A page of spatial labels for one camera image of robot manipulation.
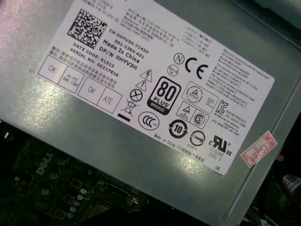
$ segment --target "metal casing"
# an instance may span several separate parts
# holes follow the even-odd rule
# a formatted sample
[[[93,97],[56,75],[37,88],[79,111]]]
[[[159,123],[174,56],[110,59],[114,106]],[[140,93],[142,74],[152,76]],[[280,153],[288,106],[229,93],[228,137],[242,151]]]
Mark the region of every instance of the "metal casing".
[[[238,224],[301,110],[300,50],[227,0],[156,0],[275,78],[240,153],[279,145],[223,177],[39,79],[33,72],[72,0],[0,0],[0,118],[213,226]]]

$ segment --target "qr code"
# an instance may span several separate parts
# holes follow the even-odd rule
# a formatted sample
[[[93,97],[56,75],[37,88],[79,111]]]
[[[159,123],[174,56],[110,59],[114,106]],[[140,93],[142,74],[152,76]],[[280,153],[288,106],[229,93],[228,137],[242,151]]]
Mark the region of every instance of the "qr code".
[[[68,35],[95,49],[107,26],[106,22],[81,9]]]

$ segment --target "red sticker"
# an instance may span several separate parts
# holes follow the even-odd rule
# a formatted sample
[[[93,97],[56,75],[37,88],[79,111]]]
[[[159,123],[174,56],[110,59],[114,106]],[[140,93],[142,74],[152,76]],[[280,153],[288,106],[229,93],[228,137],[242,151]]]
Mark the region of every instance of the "red sticker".
[[[249,167],[258,163],[264,156],[266,156],[278,143],[268,131],[247,150],[245,150],[241,157]]]

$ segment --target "power supply label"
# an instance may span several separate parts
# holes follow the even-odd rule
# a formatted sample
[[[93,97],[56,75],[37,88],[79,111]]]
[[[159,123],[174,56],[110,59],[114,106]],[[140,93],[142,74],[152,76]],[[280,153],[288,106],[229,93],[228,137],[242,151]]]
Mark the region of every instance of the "power supply label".
[[[75,0],[36,73],[220,174],[274,83],[152,0]]]

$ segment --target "circuit board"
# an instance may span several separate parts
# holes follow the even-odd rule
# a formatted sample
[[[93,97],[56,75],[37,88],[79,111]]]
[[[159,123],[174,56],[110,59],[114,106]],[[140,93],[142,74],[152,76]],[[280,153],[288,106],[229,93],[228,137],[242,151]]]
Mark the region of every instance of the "circuit board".
[[[0,226],[76,225],[148,195],[0,121]]]

